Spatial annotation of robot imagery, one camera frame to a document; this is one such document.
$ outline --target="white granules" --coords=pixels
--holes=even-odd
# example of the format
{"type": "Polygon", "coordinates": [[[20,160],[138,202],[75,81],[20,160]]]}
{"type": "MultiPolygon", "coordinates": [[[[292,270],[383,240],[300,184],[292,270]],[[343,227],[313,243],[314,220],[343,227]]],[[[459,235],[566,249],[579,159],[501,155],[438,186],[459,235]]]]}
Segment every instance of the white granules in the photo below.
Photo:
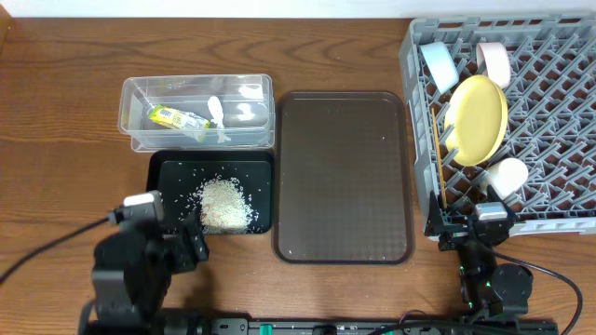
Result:
{"type": "Polygon", "coordinates": [[[204,233],[246,232],[256,212],[245,201],[242,190],[237,178],[222,180],[222,176],[217,176],[201,183],[194,195],[198,197],[201,206],[204,233]]]}

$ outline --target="yellow packet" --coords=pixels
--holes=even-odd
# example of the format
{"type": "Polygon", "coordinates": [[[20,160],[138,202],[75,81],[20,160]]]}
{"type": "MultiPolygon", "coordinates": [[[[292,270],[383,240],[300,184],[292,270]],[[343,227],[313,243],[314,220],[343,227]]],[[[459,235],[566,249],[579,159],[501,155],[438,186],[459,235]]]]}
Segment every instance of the yellow packet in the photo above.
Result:
{"type": "Polygon", "coordinates": [[[168,127],[170,129],[180,130],[197,130],[191,136],[197,141],[203,141],[205,132],[203,129],[208,129],[211,121],[202,118],[196,114],[179,111],[174,108],[157,105],[151,113],[149,119],[158,125],[168,127]]]}

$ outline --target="yellow plate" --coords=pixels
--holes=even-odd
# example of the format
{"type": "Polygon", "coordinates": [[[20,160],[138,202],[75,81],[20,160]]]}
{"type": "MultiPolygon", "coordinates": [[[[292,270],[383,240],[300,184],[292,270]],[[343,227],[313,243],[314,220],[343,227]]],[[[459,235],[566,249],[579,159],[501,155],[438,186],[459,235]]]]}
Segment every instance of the yellow plate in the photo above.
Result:
{"type": "Polygon", "coordinates": [[[445,144],[459,148],[455,162],[471,167],[490,158],[507,130],[508,107],[503,90],[484,75],[473,75],[456,90],[445,114],[444,127],[455,129],[445,144]]]}

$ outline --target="gray dish rack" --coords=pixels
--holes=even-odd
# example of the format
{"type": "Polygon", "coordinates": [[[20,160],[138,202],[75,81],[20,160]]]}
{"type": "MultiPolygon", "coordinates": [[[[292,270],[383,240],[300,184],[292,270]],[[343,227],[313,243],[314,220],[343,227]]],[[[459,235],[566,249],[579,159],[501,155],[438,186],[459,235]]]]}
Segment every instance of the gray dish rack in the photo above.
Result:
{"type": "Polygon", "coordinates": [[[480,181],[488,165],[517,157],[528,181],[505,202],[520,223],[511,235],[596,234],[596,17],[528,15],[413,20],[400,49],[401,79],[413,122],[414,173],[423,218],[430,192],[440,194],[437,154],[442,158],[447,222],[462,222],[482,201],[480,181]],[[455,87],[441,95],[419,47],[442,41],[460,83],[476,74],[476,44],[501,42],[511,64],[508,129],[497,152],[476,167],[454,162],[443,128],[455,87]],[[441,153],[436,153],[430,109],[437,116],[441,153]]]}

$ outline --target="clear plastic container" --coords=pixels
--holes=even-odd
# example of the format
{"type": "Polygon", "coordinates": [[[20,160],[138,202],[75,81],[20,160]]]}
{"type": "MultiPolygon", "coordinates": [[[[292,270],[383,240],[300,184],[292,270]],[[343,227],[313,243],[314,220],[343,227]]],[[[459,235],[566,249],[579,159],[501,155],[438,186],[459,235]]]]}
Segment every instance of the clear plastic container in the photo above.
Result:
{"type": "Polygon", "coordinates": [[[275,103],[266,74],[210,74],[129,78],[122,87],[118,129],[136,152],[162,149],[270,148],[275,141],[275,103]],[[207,101],[217,97],[224,129],[212,123],[201,139],[191,130],[160,126],[149,118],[157,105],[212,120],[207,101]],[[222,141],[221,131],[228,141],[222,141]]]}

